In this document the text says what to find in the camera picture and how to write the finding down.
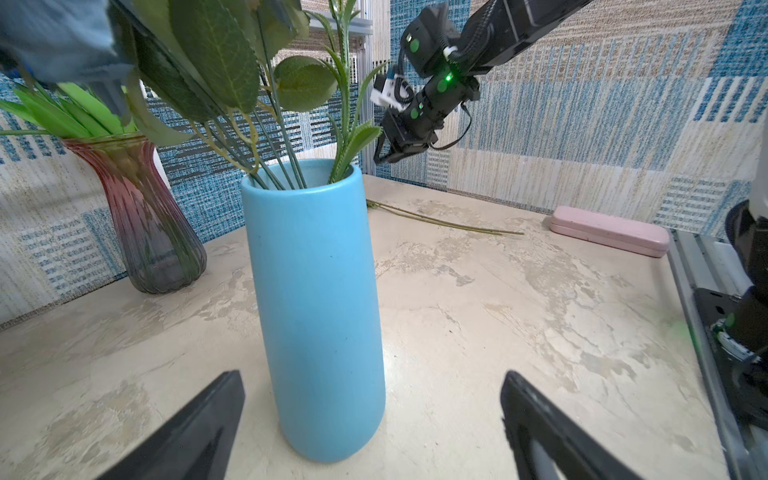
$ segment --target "vase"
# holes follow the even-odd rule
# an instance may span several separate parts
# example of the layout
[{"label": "vase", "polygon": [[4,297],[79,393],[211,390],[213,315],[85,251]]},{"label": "vase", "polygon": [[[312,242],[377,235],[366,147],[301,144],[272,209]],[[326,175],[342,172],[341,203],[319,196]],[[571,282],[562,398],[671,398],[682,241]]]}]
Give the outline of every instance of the vase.
[{"label": "vase", "polygon": [[[332,165],[301,161],[304,190],[263,190],[249,176],[240,185],[280,428],[318,462],[360,450],[386,397],[362,174],[351,167],[328,185]],[[287,185],[281,169],[272,172]]]},{"label": "vase", "polygon": [[144,135],[62,142],[96,170],[137,290],[173,292],[200,277],[205,249],[157,172],[154,145]]}]

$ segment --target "marble pattern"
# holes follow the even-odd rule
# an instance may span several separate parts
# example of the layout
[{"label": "marble pattern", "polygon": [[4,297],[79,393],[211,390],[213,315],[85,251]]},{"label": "marble pattern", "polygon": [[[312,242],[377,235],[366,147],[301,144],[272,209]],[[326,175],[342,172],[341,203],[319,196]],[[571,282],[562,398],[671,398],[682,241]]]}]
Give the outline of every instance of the marble pattern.
[{"label": "marble pattern", "polygon": [[0,334],[0,478],[93,478],[226,369],[247,392],[228,478],[514,478],[507,369],[643,478],[727,478],[666,259],[553,234],[529,211],[374,177],[366,189],[525,235],[370,211],[387,409],[361,452],[314,464],[280,434],[237,230],[180,292],[121,280]]}]

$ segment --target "pink case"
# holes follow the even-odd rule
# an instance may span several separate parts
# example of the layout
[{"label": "pink case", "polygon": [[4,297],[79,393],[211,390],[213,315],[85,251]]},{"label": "pink case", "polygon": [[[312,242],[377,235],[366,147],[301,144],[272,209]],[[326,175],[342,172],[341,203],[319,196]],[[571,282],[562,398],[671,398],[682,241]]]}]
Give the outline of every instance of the pink case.
[{"label": "pink case", "polygon": [[663,227],[580,208],[557,207],[552,214],[550,229],[649,257],[661,258],[670,249],[670,236]]}]

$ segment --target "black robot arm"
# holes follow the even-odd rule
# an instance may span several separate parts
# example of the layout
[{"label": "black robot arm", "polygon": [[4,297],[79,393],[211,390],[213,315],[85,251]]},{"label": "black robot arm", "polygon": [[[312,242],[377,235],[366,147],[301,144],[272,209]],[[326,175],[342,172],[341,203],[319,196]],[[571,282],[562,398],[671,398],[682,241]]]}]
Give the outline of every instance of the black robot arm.
[{"label": "black robot arm", "polygon": [[[395,163],[432,147],[445,117],[479,100],[475,76],[506,63],[590,1],[489,0],[461,32],[448,19],[447,2],[424,8],[402,34],[398,64],[374,85],[372,99],[387,107],[376,163]],[[419,76],[430,78],[419,93],[401,91],[409,88],[402,79],[403,57]],[[389,153],[382,157],[387,142]]]}]

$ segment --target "wall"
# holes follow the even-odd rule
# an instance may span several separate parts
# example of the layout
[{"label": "wall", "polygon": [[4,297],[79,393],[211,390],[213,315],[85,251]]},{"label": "wall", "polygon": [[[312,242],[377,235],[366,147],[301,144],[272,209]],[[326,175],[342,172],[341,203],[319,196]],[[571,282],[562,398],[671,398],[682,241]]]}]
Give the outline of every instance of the wall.
[{"label": "wall", "polygon": [[[392,0],[392,56],[425,0]],[[461,27],[482,2],[451,1]],[[596,0],[481,78],[458,147],[377,175],[550,213],[596,210],[724,237],[768,102],[768,2]],[[452,114],[442,141],[466,118]]]},{"label": "wall", "polygon": [[[321,0],[303,4],[316,10],[328,5]],[[298,41],[286,53],[325,57],[321,38]],[[0,98],[16,101],[2,75]],[[149,104],[169,125],[186,127],[158,98],[150,96]],[[337,94],[313,112],[286,115],[300,157],[335,154],[326,115],[338,119],[339,105]],[[1,129],[27,127],[0,112]],[[274,126],[268,129],[279,135]],[[265,135],[260,137],[260,152],[269,158]],[[171,191],[203,242],[243,226],[239,170],[199,140],[161,148],[159,154]],[[0,329],[120,279],[124,270],[95,172],[51,137],[0,137]]]}]

